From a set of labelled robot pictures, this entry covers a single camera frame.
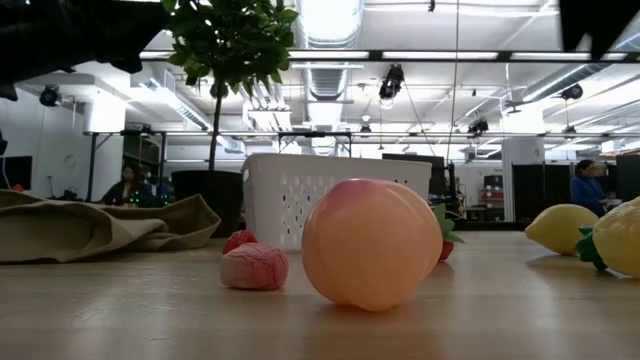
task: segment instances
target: green leaves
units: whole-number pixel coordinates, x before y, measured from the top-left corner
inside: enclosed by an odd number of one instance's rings
[[[464,241],[458,236],[451,233],[453,228],[456,226],[456,223],[451,219],[447,219],[447,207],[445,204],[440,204],[433,209],[433,213],[436,216],[436,220],[438,220],[438,224],[440,225],[440,231],[442,232],[442,237],[446,242],[458,242],[464,243]]]
[[[178,0],[162,0],[162,6],[164,6],[164,9],[169,13],[173,12],[177,3]]]
[[[595,243],[593,242],[593,227],[582,226],[580,227],[580,233],[584,235],[584,238],[576,244],[576,252],[580,255],[580,261],[593,263],[599,271],[604,271],[608,268],[604,263]]]
[[[162,0],[173,13],[169,30],[175,54],[168,62],[187,73],[188,85],[213,72],[234,93],[242,86],[253,96],[255,81],[269,89],[282,83],[279,71],[289,69],[288,48],[294,46],[292,24],[298,13],[271,0]]]

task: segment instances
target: person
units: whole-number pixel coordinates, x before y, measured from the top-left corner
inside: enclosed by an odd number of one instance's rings
[[[107,191],[100,200],[100,204],[134,207],[132,196],[141,198],[146,194],[142,170],[135,163],[125,164],[122,168],[122,178]]]
[[[591,210],[598,217],[605,215],[603,201],[606,199],[600,184],[595,179],[600,169],[593,160],[582,160],[576,165],[576,177],[571,179],[571,202]]]

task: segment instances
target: yellow lemon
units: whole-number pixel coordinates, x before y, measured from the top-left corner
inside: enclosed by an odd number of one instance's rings
[[[603,216],[593,227],[593,243],[611,269],[640,278],[640,198]]]
[[[589,209],[572,204],[547,208],[525,229],[527,238],[562,255],[573,255],[582,239],[581,226],[592,226],[598,216]]]

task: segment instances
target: table surface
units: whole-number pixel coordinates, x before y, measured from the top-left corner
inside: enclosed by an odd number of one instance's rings
[[[330,304],[289,256],[285,288],[234,291],[215,247],[0,266],[0,359],[639,359],[640,281],[520,233],[460,233],[407,304]]]

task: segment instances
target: white laundry basket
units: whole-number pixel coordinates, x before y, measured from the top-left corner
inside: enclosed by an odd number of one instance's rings
[[[342,180],[368,178],[404,184],[425,201],[431,164],[424,162],[256,154],[242,167],[247,229],[258,241],[300,251],[307,215]]]

